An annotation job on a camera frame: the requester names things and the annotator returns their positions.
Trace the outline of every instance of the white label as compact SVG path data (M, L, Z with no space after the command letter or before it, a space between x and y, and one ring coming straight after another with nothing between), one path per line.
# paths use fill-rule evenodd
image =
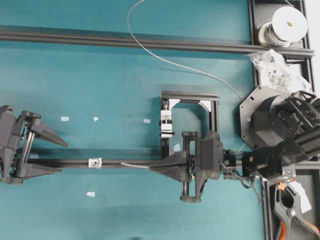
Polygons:
M161 124L161 131L172 131L172 124L171 123L162 123Z
M289 182L290 187L294 189L296 193L300 195L300 202L301 202L301 212L304 214L311 210L311 204L309 198L306 194L305 189L302 187L301 183L297 181Z

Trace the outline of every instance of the teal table surface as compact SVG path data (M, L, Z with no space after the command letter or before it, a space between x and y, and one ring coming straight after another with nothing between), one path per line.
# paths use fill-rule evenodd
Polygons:
M2 1L2 25L128 32L134 0ZM246 0L146 0L132 13L140 34L250 41ZM245 98L253 66L240 54L154 50L215 74ZM221 82L168 65L142 49L0 42L0 104L42 115L69 148L35 140L33 156L158 159L160 92L220 94L220 137L239 149L239 97ZM208 130L199 106L173 110L176 135ZM25 240L264 239L262 206L237 181L209 180L202 202L179 200L181 184L145 169L65 169L0 184L1 237ZM95 192L95 197L87 197Z

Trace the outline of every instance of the clamp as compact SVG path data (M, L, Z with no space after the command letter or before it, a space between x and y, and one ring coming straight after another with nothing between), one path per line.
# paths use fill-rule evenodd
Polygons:
M316 226L308 222L301 212L300 195L285 183L277 184L274 190L273 213L280 220L277 240L287 240L291 228L292 219L296 220L309 233L320 238L320 232Z

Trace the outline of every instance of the metal rod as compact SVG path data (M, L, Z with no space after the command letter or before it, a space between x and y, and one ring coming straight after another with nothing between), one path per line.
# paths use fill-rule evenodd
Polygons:
M189 196L189 182L184 180L182 181L182 196Z
M177 39L173 36L166 36L167 39L157 35L143 35L142 38L138 35L138 37L141 44L149 49L236 54L269 50L259 45L172 40ZM0 25L0 41L140 48L128 33L7 25ZM314 50L305 48L276 47L274 50L288 58L311 58L315 55Z
M23 146L23 150L22 150L22 154L21 154L21 160L19 162L19 168L21 167L21 164L24 164L28 161L29 158L29 154L30 154L30 150L31 150L31 146L32 143L34 141L35 138L35 133L34 132L29 132L28 133L28 137L25 140L24 146Z

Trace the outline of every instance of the octagonal mounting plate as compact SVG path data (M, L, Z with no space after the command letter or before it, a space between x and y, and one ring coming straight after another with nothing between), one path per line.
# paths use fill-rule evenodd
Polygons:
M265 141L255 133L252 126L252 115L264 100L273 96L283 94L283 91L274 90L267 86L258 86L253 92L240 104L240 125L241 138L253 149L269 147Z

